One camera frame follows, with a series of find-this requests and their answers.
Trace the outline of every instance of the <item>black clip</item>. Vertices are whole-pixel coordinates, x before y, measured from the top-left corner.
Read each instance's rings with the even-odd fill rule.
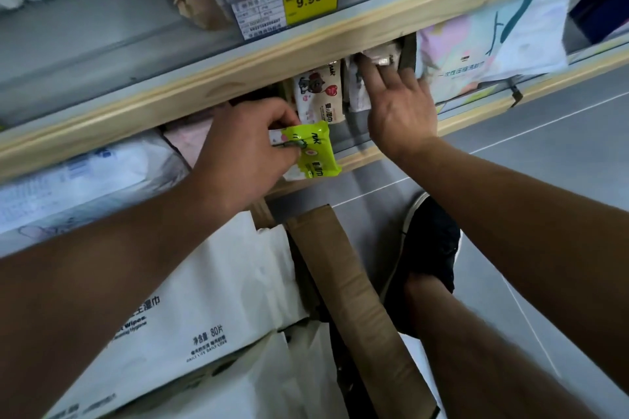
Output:
[[[523,94],[520,92],[520,90],[518,89],[518,86],[513,82],[513,79],[508,79],[507,83],[509,84],[509,88],[511,88],[511,93],[513,98],[515,99],[515,103],[513,103],[510,107],[515,106],[516,104],[518,104],[520,101],[522,101],[522,98],[524,97]]]

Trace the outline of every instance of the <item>foot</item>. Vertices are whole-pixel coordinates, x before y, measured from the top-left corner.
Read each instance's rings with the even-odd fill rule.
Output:
[[[402,248],[381,300],[401,333],[412,334],[404,296],[411,273],[432,275],[454,291],[454,262],[461,246],[461,230],[428,193],[415,201],[402,228]]]

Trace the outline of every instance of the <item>person's left hand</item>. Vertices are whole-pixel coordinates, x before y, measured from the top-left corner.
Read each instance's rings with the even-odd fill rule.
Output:
[[[273,147],[269,126],[300,124],[279,97],[245,101],[217,110],[212,128],[189,178],[208,209],[231,218],[262,198],[297,162],[298,147]]]

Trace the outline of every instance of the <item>white grout line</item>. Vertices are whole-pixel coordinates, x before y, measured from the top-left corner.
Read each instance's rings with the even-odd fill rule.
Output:
[[[533,326],[531,325],[531,322],[528,320],[528,317],[527,317],[526,313],[522,309],[522,305],[520,305],[520,302],[516,298],[515,293],[513,292],[513,289],[511,288],[511,285],[509,285],[509,282],[505,279],[505,277],[503,277],[502,275],[501,275],[501,277],[503,279],[503,282],[505,282],[505,285],[507,285],[509,293],[511,293],[511,296],[513,296],[513,299],[515,300],[515,304],[518,305],[518,308],[520,309],[520,312],[522,313],[522,316],[526,320],[526,323],[528,324],[528,327],[531,328],[531,331],[533,332],[533,336],[535,336],[535,339],[540,344],[540,347],[542,348],[542,351],[544,351],[544,354],[546,354],[546,358],[548,359],[548,362],[550,363],[551,367],[553,368],[553,371],[555,371],[555,374],[557,375],[557,377],[559,379],[562,379],[562,376],[561,376],[561,373],[559,372],[559,369],[557,369],[557,367],[555,366],[555,363],[553,363],[552,359],[550,358],[550,354],[548,354],[548,351],[546,351],[546,348],[542,344],[542,341],[540,340],[540,337],[537,336],[537,333],[535,333],[535,330],[533,329]]]
[[[561,121],[561,120],[564,120],[566,118],[570,118],[571,116],[574,116],[575,114],[582,113],[583,111],[587,111],[588,109],[592,109],[593,107],[604,105],[605,103],[608,103],[609,101],[613,101],[614,99],[616,99],[618,97],[625,96],[625,94],[629,94],[629,91],[621,93],[621,94],[618,94],[618,95],[613,96],[613,97],[610,97],[609,99],[601,101],[600,103],[596,103],[594,105],[590,105],[590,106],[584,107],[584,108],[579,109],[579,110],[577,110],[577,111],[575,111],[573,113],[566,114],[565,116],[561,116],[560,118],[557,118],[556,120],[552,120],[552,121],[548,121],[547,123],[540,124],[539,126],[536,126],[535,128],[527,129],[526,131],[522,131],[519,134],[515,134],[514,136],[502,139],[501,141],[494,142],[493,144],[490,144],[488,146],[481,147],[480,149],[476,149],[475,151],[470,152],[470,154],[479,153],[481,151],[484,151],[485,149],[489,149],[490,147],[497,146],[499,144],[502,144],[503,142],[510,141],[510,140],[515,139],[517,137],[520,137],[520,136],[522,136],[524,134],[528,134],[528,133],[530,133],[532,131],[535,131],[537,129],[549,126],[550,124],[553,124],[553,123],[555,123],[557,121]],[[383,185],[382,187],[378,187],[377,189],[374,189],[373,191],[365,192],[365,193],[363,193],[363,194],[361,194],[359,196],[352,197],[351,199],[344,200],[343,202],[339,202],[338,204],[333,205],[332,208],[342,206],[343,204],[347,204],[348,202],[351,202],[352,200],[360,199],[361,197],[368,196],[369,194],[373,194],[374,192],[381,191],[383,189],[386,189],[387,187],[390,187],[390,186],[395,185],[395,184],[397,184],[399,182],[402,182],[402,181],[406,181],[408,179],[410,179],[410,177],[407,176],[407,177],[404,177],[403,179],[399,179],[398,181],[391,182],[390,184]]]
[[[338,207],[340,205],[347,204],[348,202],[351,202],[352,200],[360,199],[361,197],[368,196],[369,194],[373,194],[374,192],[381,191],[381,190],[386,189],[387,187],[389,187],[389,186],[391,186],[393,184],[397,184],[398,182],[406,181],[408,179],[410,179],[410,177],[406,176],[403,179],[399,179],[398,181],[391,182],[390,184],[383,185],[382,187],[378,187],[377,189],[374,189],[373,191],[365,192],[364,194],[361,194],[359,196],[352,197],[351,199],[344,200],[343,202],[339,202],[338,204],[333,205],[332,208],[334,209],[334,207]]]
[[[565,116],[561,116],[560,118],[557,118],[556,120],[552,120],[552,121],[548,121],[547,123],[540,124],[539,126],[537,126],[535,128],[527,129],[526,131],[522,131],[521,133],[516,134],[515,136],[511,136],[511,137],[505,138],[505,139],[503,139],[501,141],[494,142],[493,144],[490,144],[489,146],[481,147],[480,149],[476,149],[476,151],[470,152],[470,154],[476,154],[477,152],[484,151],[485,149],[489,149],[490,147],[497,146],[497,145],[502,144],[503,142],[506,142],[506,141],[510,141],[510,140],[515,139],[517,137],[520,137],[520,136],[522,136],[524,134],[528,134],[528,133],[530,133],[532,131],[535,131],[535,130],[537,130],[539,128],[543,128],[543,127],[549,126],[550,124],[553,124],[553,123],[555,123],[557,121],[564,120],[566,118],[569,118],[570,116],[574,116],[575,114],[582,113],[583,111],[587,111],[588,109],[592,109],[593,107],[604,105],[605,103],[608,103],[609,101],[613,101],[614,99],[616,99],[618,97],[625,96],[625,94],[629,94],[629,91],[621,93],[621,94],[618,94],[617,96],[614,96],[614,97],[610,97],[609,99],[606,99],[605,101],[601,101],[600,103],[596,103],[595,105],[590,105],[590,106],[584,107],[582,109],[579,109],[578,111],[575,111],[573,113],[566,114]]]

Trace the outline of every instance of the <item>white shoe sole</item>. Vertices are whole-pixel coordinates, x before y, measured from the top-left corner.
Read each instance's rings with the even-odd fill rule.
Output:
[[[391,280],[393,280],[393,276],[397,272],[397,265],[399,264],[399,259],[402,257],[402,250],[404,248],[404,238],[406,237],[406,233],[408,232],[408,229],[411,226],[411,220],[413,220],[413,215],[415,215],[415,212],[417,211],[418,208],[420,208],[420,205],[423,204],[424,200],[428,199],[429,197],[430,197],[429,193],[427,192],[422,193],[419,196],[419,198],[413,202],[413,205],[409,209],[408,214],[406,214],[406,218],[404,219],[404,224],[402,225],[402,241],[400,242],[397,261],[396,261],[395,267],[393,267],[393,272],[391,272],[391,275],[389,276],[389,280],[387,280],[387,283],[384,284],[384,288],[382,289],[382,293],[380,294],[380,303],[384,304],[384,298],[386,297],[387,292],[389,291],[389,285],[391,285]],[[459,253],[461,251],[461,243],[463,242],[463,231],[461,230],[460,232],[461,232],[461,235],[459,238],[459,246],[457,248],[457,253],[454,254],[455,264],[457,263],[457,258],[459,258]]]

